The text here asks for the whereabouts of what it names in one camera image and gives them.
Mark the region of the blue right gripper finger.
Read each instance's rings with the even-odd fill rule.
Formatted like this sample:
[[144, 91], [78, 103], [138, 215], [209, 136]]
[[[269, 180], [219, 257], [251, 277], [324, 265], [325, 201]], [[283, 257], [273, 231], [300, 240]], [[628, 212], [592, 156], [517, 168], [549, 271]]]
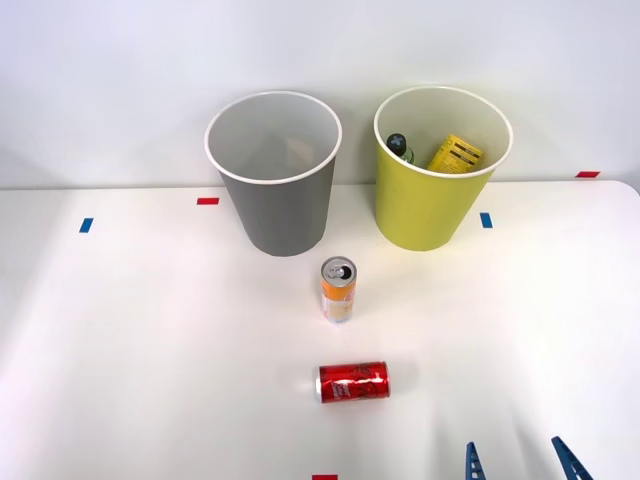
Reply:
[[551, 442], [567, 480], [593, 480], [586, 467], [559, 436], [553, 437]]
[[484, 469], [482, 467], [476, 446], [473, 442], [469, 442], [466, 445], [465, 479], [486, 480]]

